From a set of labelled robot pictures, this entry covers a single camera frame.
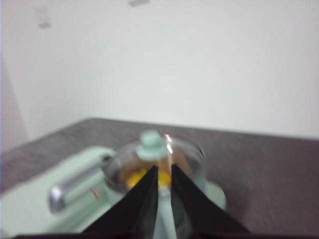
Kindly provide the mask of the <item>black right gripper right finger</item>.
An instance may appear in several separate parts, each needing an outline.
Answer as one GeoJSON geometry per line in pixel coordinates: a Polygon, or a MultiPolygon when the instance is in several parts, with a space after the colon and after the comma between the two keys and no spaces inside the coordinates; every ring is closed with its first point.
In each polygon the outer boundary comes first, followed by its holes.
{"type": "Polygon", "coordinates": [[[178,234],[248,234],[178,167],[171,166],[171,208],[178,234]]]}

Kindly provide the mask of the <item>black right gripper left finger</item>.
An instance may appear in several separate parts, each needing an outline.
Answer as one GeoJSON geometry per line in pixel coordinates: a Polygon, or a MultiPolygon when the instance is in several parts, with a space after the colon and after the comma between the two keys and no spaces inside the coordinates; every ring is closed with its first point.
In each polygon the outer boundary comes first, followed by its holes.
{"type": "Polygon", "coordinates": [[[158,167],[153,166],[86,234],[152,234],[158,210],[158,167]]]}

